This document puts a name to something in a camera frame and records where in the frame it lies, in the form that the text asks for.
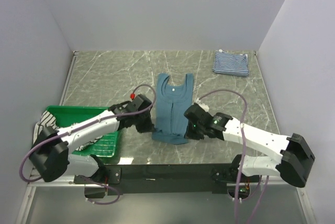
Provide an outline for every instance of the white wall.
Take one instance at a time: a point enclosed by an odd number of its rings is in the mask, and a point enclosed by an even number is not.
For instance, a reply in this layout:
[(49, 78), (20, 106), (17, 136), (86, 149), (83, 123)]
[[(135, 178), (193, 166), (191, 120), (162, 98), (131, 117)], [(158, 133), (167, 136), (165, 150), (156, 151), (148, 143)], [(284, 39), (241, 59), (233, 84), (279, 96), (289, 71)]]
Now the white wall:
[(258, 49), (284, 0), (46, 0), (71, 49)]
[(26, 190), (19, 164), (34, 123), (59, 102), (71, 51), (43, 0), (0, 0), (0, 7), (0, 222), (10, 224)]
[(335, 0), (286, 0), (259, 51), (280, 130), (316, 160), (307, 190), (318, 223), (335, 223)]

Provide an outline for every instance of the blue garment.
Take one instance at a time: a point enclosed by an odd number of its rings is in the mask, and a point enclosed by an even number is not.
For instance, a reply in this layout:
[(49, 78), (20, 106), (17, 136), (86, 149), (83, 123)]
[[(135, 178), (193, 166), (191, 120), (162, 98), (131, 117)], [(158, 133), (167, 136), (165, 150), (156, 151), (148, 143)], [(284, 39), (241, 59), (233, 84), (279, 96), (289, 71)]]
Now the blue garment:
[(184, 112), (192, 104), (193, 74), (185, 75), (185, 82), (180, 86), (168, 84), (170, 76), (161, 73), (157, 82), (156, 131), (151, 138), (170, 144), (185, 144), (184, 138), (188, 120)]
[(218, 74), (248, 76), (248, 57), (245, 54), (234, 55), (216, 51), (213, 71)]

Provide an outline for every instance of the wall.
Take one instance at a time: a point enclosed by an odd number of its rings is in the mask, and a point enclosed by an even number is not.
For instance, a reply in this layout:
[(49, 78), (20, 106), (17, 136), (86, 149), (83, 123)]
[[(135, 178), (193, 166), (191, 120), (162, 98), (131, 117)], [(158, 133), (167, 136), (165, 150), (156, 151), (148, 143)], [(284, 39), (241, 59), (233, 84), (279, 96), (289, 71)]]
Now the wall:
[(73, 50), (257, 50), (284, 0), (46, 1)]
[(307, 191), (318, 223), (334, 223), (335, 0), (286, 0), (259, 51), (283, 134), (302, 134), (316, 161)]
[(10, 224), (26, 190), (19, 164), (34, 123), (59, 102), (71, 51), (43, 0), (0, 0), (0, 7), (0, 216)]

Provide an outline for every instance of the gray marble surface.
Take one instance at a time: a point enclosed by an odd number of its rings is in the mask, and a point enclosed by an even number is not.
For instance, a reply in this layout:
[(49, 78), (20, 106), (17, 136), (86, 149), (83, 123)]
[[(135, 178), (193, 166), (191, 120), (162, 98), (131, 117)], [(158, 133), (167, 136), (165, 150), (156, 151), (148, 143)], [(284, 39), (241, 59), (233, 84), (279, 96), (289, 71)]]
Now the gray marble surface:
[[(249, 77), (215, 74), (214, 51), (95, 51), (79, 52), (68, 83), (64, 105), (110, 106), (129, 100), (140, 84), (156, 86), (159, 73), (168, 73), (169, 84), (180, 85), (186, 73), (194, 74), (193, 100), (218, 88), (232, 89), (248, 101), (245, 122), (278, 133), (271, 105), (253, 51), (239, 51), (249, 56)], [(139, 92), (153, 98), (148, 88)], [(217, 93), (204, 98), (210, 113), (224, 112), (239, 118), (243, 101), (235, 94)], [(155, 122), (155, 109), (152, 110)], [(117, 155), (105, 163), (129, 158), (132, 164), (228, 163), (240, 154), (239, 144), (205, 138), (188, 144), (170, 145), (151, 139), (150, 133), (138, 134), (135, 127), (124, 130)], [(259, 155), (249, 149), (248, 155)]]

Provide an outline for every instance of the green plastic bin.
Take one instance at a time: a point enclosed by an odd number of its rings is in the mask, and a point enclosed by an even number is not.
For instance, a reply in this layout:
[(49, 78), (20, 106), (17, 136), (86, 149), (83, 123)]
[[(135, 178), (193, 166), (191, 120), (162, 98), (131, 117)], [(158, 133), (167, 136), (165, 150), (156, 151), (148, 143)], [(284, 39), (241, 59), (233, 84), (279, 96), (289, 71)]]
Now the green plastic bin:
[[(80, 123), (93, 118), (105, 111), (107, 108), (108, 107), (49, 106), (47, 111), (55, 116), (56, 125), (58, 127), (68, 127), (74, 123)], [(109, 133), (84, 150), (74, 151), (73, 154), (81, 156), (94, 154), (98, 157), (113, 157), (119, 137), (120, 132), (118, 131)]]

